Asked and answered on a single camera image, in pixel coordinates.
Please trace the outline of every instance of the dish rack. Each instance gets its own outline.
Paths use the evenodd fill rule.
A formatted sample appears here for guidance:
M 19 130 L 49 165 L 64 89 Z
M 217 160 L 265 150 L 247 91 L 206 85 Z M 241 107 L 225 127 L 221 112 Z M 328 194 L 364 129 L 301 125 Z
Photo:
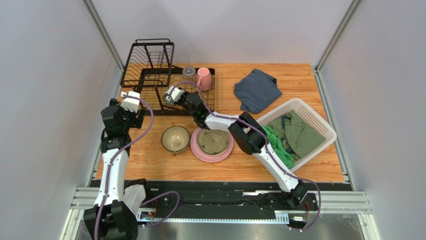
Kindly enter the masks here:
M 311 127 L 313 127 L 318 133 L 325 137 L 325 140 L 314 150 L 312 150 L 305 157 L 294 160 L 294 167 L 290 170 L 292 172 L 296 171 L 304 164 L 309 162 L 316 155 L 321 153 L 324 149 L 330 146 L 336 139 L 337 134 L 336 131 L 330 126 L 330 124 L 322 118 L 311 106 L 306 104 L 300 98 L 292 98 L 280 106 L 276 107 L 274 110 L 268 112 L 261 118 L 257 120 L 257 122 L 263 126 L 267 125 L 273 120 L 281 117 L 282 115 L 294 110 L 303 120 L 305 120 Z
M 152 108 L 157 116 L 189 116 L 181 106 L 167 104 L 163 96 L 170 86 L 184 80 L 183 68 L 173 65 L 175 44 L 168 38 L 137 39 L 130 48 L 130 53 L 121 77 L 121 87 L 131 88 L 140 93 L 140 97 Z M 204 91 L 208 107 L 214 111 L 216 106 L 217 79 L 214 68 L 211 73 L 212 86 Z M 189 83 L 179 88 L 195 93 L 196 87 Z

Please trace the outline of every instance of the wooden table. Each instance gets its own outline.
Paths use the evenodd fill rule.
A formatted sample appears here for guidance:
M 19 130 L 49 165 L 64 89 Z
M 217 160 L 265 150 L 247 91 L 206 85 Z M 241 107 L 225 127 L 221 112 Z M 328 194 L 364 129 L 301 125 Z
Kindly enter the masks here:
M 249 74 L 252 69 L 260 69 L 277 79 L 282 92 L 274 103 L 260 114 L 267 112 L 292 99 L 300 98 L 326 119 L 314 73 L 309 64 L 236 64 L 206 63 L 191 64 L 194 67 L 208 67 L 216 70 L 218 86 L 217 112 L 238 115 L 241 102 L 234 95 L 234 84 Z M 132 129 L 130 136 L 137 138 L 150 122 L 145 117 L 142 129 Z M 194 156 L 190 147 L 179 154 L 172 154 L 161 144 L 163 132 L 171 126 L 183 126 L 192 134 L 197 128 L 191 116 L 155 116 L 151 130 L 136 142 L 130 151 L 130 159 L 125 171 L 125 179 L 174 180 L 174 181 L 275 181 L 256 158 L 246 155 L 235 144 L 232 153 L 223 161 L 207 163 Z M 102 176 L 103 162 L 100 161 L 96 178 Z M 343 182 L 341 166 L 332 144 L 311 161 L 299 168 L 295 174 L 317 182 Z

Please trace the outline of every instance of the white wall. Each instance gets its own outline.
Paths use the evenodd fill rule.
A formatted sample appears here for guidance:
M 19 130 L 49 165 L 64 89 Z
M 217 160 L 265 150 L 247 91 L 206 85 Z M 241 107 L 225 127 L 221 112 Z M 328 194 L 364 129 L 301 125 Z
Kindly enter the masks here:
M 0 3 L 0 239 L 58 239 L 119 71 L 81 1 Z
M 135 39 L 170 38 L 174 63 L 317 64 L 351 0 L 93 0 L 126 63 Z
M 383 240 L 425 239 L 426 2 L 364 0 L 322 72 Z

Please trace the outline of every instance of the black wire dish rack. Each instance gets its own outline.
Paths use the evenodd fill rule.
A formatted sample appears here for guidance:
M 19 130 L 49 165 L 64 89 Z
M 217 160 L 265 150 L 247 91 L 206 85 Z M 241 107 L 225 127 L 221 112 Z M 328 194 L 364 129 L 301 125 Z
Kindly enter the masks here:
M 174 66 L 173 55 L 175 44 L 168 38 L 137 39 L 131 45 L 130 53 L 121 78 L 122 88 L 132 88 L 140 93 L 140 97 L 152 108 L 154 115 L 159 116 L 189 116 L 181 106 L 164 102 L 163 96 L 170 86 L 184 80 L 183 68 Z M 204 91 L 208 107 L 215 110 L 217 91 L 214 68 L 208 68 L 211 73 L 212 86 Z M 183 90 L 195 93 L 196 87 L 190 83 L 178 86 Z

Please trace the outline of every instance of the laundry basket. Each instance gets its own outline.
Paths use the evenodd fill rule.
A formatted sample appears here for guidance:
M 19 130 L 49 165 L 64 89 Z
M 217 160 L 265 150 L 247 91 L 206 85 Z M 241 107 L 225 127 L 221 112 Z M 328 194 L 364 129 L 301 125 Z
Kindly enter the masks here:
M 294 172 L 309 162 L 309 160 L 318 155 L 324 149 L 326 149 L 330 144 L 332 144 L 336 140 L 337 134 L 327 123 L 327 121 L 324 120 L 324 118 L 322 118 L 315 110 L 312 109 L 312 107 L 310 107 L 300 98 L 292 98 L 286 101 L 285 103 L 276 107 L 274 110 L 259 118 L 257 122 L 261 126 L 267 125 L 268 123 L 290 112 L 291 110 L 294 110 L 311 127 L 313 127 L 318 133 L 325 137 L 325 141 L 323 141 L 317 148 L 312 150 L 308 155 L 294 161 L 294 167 L 290 169 L 292 172 Z

